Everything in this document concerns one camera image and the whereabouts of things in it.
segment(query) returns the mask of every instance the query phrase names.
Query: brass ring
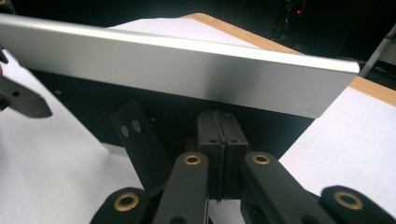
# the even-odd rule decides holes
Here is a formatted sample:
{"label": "brass ring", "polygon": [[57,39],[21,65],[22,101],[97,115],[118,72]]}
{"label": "brass ring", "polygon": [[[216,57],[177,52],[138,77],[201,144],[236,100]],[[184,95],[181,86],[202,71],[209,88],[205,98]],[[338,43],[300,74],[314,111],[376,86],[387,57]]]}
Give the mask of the brass ring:
{"label": "brass ring", "polygon": [[[131,198],[132,201],[127,204],[121,203],[122,199]],[[114,208],[119,212],[126,212],[135,208],[139,204],[139,196],[135,193],[127,192],[119,196],[119,198],[114,202]]]}
{"label": "brass ring", "polygon": [[271,161],[268,157],[261,155],[261,154],[254,155],[252,159],[254,162],[261,164],[261,165],[268,164]]}
{"label": "brass ring", "polygon": [[188,165],[196,165],[201,162],[201,158],[195,155],[188,156],[184,158],[184,162]]}
{"label": "brass ring", "polygon": [[[347,202],[343,199],[343,197],[348,197],[353,200],[353,202]],[[351,194],[346,191],[337,191],[334,193],[334,199],[343,205],[344,207],[353,209],[353,210],[360,210],[363,208],[363,202],[356,197],[354,194]]]}

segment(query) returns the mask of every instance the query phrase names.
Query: silver laptop edge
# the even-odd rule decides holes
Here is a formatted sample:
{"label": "silver laptop edge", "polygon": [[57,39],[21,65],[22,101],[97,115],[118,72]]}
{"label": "silver laptop edge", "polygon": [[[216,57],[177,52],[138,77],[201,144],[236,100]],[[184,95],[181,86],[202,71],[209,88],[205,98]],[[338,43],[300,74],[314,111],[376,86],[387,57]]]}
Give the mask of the silver laptop edge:
{"label": "silver laptop edge", "polygon": [[6,14],[0,44],[37,70],[313,119],[359,73],[353,62]]}

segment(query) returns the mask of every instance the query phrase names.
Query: wooden table edge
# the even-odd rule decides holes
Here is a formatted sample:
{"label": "wooden table edge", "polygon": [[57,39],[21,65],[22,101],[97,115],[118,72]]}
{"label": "wooden table edge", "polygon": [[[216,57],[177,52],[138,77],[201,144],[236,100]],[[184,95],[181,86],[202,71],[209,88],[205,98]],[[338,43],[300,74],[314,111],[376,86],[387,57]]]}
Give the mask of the wooden table edge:
{"label": "wooden table edge", "polygon": [[[274,50],[274,51],[300,54],[300,52],[298,52],[294,49],[289,49],[289,48],[282,46],[274,41],[271,41],[271,40],[261,37],[259,35],[255,35],[249,31],[246,31],[244,29],[241,29],[239,27],[231,25],[230,23],[227,23],[225,21],[218,20],[218,19],[211,17],[209,15],[206,15],[204,13],[194,13],[194,14],[184,16],[182,18],[193,19],[193,20],[199,21],[199,22],[204,23],[208,26],[211,26],[217,30],[220,30],[228,35],[232,35],[234,37],[242,39],[242,40],[248,42],[249,44],[255,45],[261,49],[268,49],[268,50]],[[370,95],[370,96],[374,97],[375,99],[378,99],[378,100],[388,103],[390,105],[396,106],[396,91],[393,91],[393,90],[388,89],[384,86],[378,85],[372,81],[369,81],[362,77],[356,77],[349,84],[349,87],[354,90],[361,91],[367,95]]]}

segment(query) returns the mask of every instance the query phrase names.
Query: hole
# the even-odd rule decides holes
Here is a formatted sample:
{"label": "hole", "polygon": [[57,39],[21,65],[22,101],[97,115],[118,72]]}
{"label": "hole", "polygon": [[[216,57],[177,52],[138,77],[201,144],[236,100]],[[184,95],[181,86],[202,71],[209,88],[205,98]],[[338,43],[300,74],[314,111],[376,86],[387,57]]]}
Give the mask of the hole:
{"label": "hole", "polygon": [[230,142],[231,142],[231,143],[238,143],[238,142],[239,142],[239,139],[237,139],[237,138],[235,138],[235,137],[232,137],[232,138],[230,139]]}
{"label": "hole", "polygon": [[186,158],[184,158],[184,162],[188,165],[196,165],[201,162],[201,158],[195,155],[187,156]]}
{"label": "hole", "polygon": [[142,128],[140,126],[140,122],[137,119],[133,119],[132,120],[132,127],[134,128],[134,131],[137,133],[141,133],[142,132]]}
{"label": "hole", "polygon": [[334,193],[334,199],[346,208],[360,210],[363,208],[363,202],[354,194],[346,191],[337,191]]}
{"label": "hole", "polygon": [[184,217],[173,217],[170,224],[187,224],[187,220]]}
{"label": "hole", "polygon": [[262,165],[270,163],[270,159],[264,155],[254,155],[252,159],[254,162]]}
{"label": "hole", "polygon": [[303,223],[303,224],[319,224],[318,220],[311,216],[303,216],[301,218],[301,223]]}
{"label": "hole", "polygon": [[12,92],[12,96],[18,97],[18,96],[20,96],[20,93],[18,91],[14,91],[14,92]]}
{"label": "hole", "polygon": [[119,212],[127,212],[139,204],[139,197],[133,192],[121,194],[114,202],[114,208]]}
{"label": "hole", "polygon": [[121,132],[125,137],[129,137],[129,131],[128,129],[125,127],[125,125],[121,126]]}

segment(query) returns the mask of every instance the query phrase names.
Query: brown wood edge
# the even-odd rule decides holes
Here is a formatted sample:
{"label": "brown wood edge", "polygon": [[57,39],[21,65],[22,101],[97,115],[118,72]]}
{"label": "brown wood edge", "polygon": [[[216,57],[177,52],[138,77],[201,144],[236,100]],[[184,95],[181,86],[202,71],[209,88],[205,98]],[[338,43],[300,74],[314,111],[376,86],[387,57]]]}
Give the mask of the brown wood edge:
{"label": "brown wood edge", "polygon": [[[194,20],[204,23],[208,26],[211,26],[217,30],[220,30],[228,35],[232,35],[239,39],[242,39],[242,40],[244,40],[252,45],[255,45],[259,48],[262,48],[262,49],[269,49],[269,50],[275,50],[275,51],[281,51],[281,52],[287,52],[287,53],[301,54],[300,52],[298,52],[294,49],[289,49],[285,46],[277,44],[274,41],[271,41],[271,40],[261,37],[259,35],[255,35],[249,31],[243,30],[243,29],[238,28],[234,25],[231,25],[230,23],[218,20],[218,19],[208,16],[204,13],[194,13],[194,14],[184,16],[182,18],[194,19]],[[375,99],[378,99],[378,100],[388,103],[390,105],[396,106],[396,91],[393,91],[393,90],[388,89],[384,86],[378,85],[372,81],[369,81],[362,77],[356,77],[349,84],[349,87],[354,90],[361,91],[367,95],[370,95],[370,96],[374,97]]]}

